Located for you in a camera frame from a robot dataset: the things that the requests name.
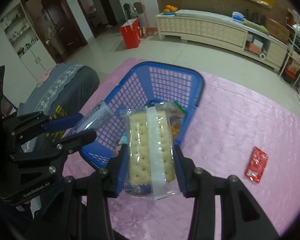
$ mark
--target snack package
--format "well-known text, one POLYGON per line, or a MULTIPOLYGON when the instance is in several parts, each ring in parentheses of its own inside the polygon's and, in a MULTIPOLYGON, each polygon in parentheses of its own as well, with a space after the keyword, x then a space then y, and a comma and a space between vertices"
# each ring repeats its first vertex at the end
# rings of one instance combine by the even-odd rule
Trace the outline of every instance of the snack package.
POLYGON ((123 115, 127 125, 129 168, 124 190, 135 196, 160 199, 174 194, 170 122, 166 109, 156 106, 123 115))
POLYGON ((117 155, 117 156, 119 155, 122 144, 128 144, 126 133, 124 133, 122 135, 121 139, 117 142, 117 146, 116 146, 115 150, 113 151, 115 155, 117 155))
POLYGON ((114 113, 104 101, 92 108, 71 130, 71 134, 79 133, 83 130, 98 130, 106 124, 114 113))
POLYGON ((300 69, 300 64, 296 60, 290 59, 288 61, 287 70, 289 70, 291 73, 296 75, 299 69, 300 69))
POLYGON ((166 107, 169 115, 172 141, 174 142, 182 128, 183 119, 185 118, 186 111, 177 101, 160 103, 157 108, 166 107))
POLYGON ((268 155, 259 148, 254 147, 247 169, 244 173, 245 177, 257 184, 260 183, 267 161, 268 155))

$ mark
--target cardboard box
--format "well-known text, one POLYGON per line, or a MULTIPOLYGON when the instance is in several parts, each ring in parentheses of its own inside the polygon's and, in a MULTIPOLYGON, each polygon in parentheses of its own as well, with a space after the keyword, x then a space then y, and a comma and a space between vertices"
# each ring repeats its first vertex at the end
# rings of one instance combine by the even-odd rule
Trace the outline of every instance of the cardboard box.
POLYGON ((292 51, 291 57, 300 64, 300 55, 295 51, 292 51))
POLYGON ((287 28, 283 27, 274 20, 269 19, 268 17, 266 17, 265 27, 272 37, 276 38, 284 44, 288 44, 290 31, 287 28))
POLYGON ((253 43, 249 43, 248 45, 248 49, 256 54, 260 54, 261 53, 261 48, 259 48, 258 46, 254 45, 253 43))
POLYGON ((263 42, 257 38, 254 38, 253 39, 253 44, 258 46, 259 48, 262 48, 263 47, 263 42))

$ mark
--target cracker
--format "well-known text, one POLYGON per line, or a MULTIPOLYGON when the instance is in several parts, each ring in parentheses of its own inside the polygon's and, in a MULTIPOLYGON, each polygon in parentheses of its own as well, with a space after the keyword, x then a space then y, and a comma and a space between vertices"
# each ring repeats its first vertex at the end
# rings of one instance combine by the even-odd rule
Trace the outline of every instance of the cracker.
MULTIPOLYGON (((171 182, 175 179, 175 172, 171 155, 169 127, 167 123, 167 116, 164 111, 158 112, 158 126, 166 181, 171 182)), ((145 113, 131 114, 129 140, 130 184, 151 184, 147 115, 145 113)))

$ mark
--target table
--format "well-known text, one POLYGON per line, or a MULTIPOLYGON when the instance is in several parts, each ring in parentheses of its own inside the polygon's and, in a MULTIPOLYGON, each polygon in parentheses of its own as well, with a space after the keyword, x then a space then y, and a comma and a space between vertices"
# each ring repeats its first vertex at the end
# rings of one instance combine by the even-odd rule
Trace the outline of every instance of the table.
MULTIPOLYGON (((103 100, 134 65, 120 65, 81 109, 86 114, 103 100)), ((270 99, 231 81, 201 72, 202 100, 187 130, 182 150, 214 176, 236 174, 264 209, 280 235, 300 212, 300 119, 270 99), (269 155, 260 184, 244 177, 253 146, 269 155)), ((80 178, 94 171, 79 155, 68 156, 63 175, 80 178)), ((220 201, 216 235, 221 239, 220 201)), ((112 227, 128 239, 187 239, 193 199, 174 195, 154 201, 121 193, 109 199, 112 227)))

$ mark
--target doorway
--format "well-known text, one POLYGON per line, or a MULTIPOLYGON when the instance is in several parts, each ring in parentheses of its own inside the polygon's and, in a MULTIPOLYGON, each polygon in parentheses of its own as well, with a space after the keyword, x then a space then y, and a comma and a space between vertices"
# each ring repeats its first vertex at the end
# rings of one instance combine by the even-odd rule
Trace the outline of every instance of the doorway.
POLYGON ((78 0, 90 29, 96 37, 104 27, 124 22, 124 14, 119 0, 78 0))
POLYGON ((21 3, 55 62, 65 62, 87 45, 66 0, 21 0, 21 3))

